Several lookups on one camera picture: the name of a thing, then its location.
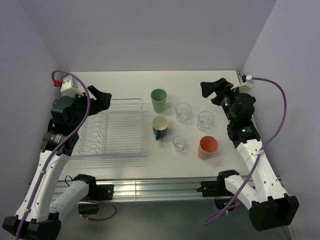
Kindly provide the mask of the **light green plastic cup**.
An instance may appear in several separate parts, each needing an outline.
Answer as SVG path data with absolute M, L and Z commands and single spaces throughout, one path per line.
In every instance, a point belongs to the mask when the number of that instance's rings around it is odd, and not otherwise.
M 162 113 L 166 107 L 167 92 L 161 88 L 154 89 L 151 94 L 153 110 L 156 113 Z

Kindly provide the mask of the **dark green ceramic mug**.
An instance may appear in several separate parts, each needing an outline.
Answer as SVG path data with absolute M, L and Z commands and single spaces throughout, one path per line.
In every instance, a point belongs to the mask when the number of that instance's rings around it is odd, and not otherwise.
M 166 117 L 156 116 L 152 120 L 151 125 L 156 141 L 159 141 L 161 138 L 167 135 L 169 129 L 169 120 Z

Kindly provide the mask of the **small clear glass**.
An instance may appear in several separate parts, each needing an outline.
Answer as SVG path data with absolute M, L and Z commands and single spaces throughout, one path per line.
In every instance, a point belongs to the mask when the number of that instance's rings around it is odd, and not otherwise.
M 174 150 L 177 152 L 181 152 L 184 150 L 185 145 L 186 145 L 186 140 L 184 137 L 182 136 L 176 136 L 173 140 L 172 140 L 172 144 L 174 147 Z

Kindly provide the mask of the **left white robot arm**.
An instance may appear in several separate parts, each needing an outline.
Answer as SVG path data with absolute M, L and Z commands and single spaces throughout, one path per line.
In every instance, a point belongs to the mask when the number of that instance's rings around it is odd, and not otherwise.
M 96 197 L 98 188 L 93 176 L 78 174 L 70 187 L 52 201 L 59 177 L 79 139 L 79 128 L 88 116 L 108 110 L 112 95 L 90 85 L 87 92 L 60 96 L 53 102 L 52 118 L 42 138 L 36 173 L 15 215 L 7 216 L 4 230 L 17 240 L 55 240 L 62 220 L 82 199 Z

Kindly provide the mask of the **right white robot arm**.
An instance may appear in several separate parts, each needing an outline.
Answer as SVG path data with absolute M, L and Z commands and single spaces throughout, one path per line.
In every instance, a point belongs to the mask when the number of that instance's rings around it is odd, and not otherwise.
M 235 149 L 244 160 L 249 174 L 243 179 L 236 170 L 218 173 L 216 180 L 203 181 L 197 189 L 203 197 L 231 196 L 231 200 L 218 212 L 209 216 L 204 225 L 209 225 L 224 212 L 235 210 L 239 200 L 247 209 L 249 219 L 257 231 L 289 226 L 299 208 L 296 196 L 290 196 L 275 175 L 256 129 L 252 116 L 255 97 L 241 92 L 225 78 L 215 82 L 201 82 L 204 98 L 212 93 L 210 101 L 221 106 L 228 120 L 227 134 Z

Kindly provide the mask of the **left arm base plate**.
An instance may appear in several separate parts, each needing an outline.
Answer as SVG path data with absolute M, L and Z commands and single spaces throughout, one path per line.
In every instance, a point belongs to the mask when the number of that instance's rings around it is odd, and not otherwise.
M 98 184 L 89 186 L 89 192 L 83 200 L 94 201 L 110 201 L 113 199 L 114 185 L 113 184 Z

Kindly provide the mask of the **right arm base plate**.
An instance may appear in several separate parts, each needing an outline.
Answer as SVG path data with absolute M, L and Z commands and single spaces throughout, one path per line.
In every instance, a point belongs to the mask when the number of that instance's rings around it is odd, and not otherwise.
M 213 181 L 201 181 L 200 187 L 196 189 L 198 193 L 202 194 L 202 197 L 221 197 L 226 196 L 227 193 L 218 187 L 218 182 Z

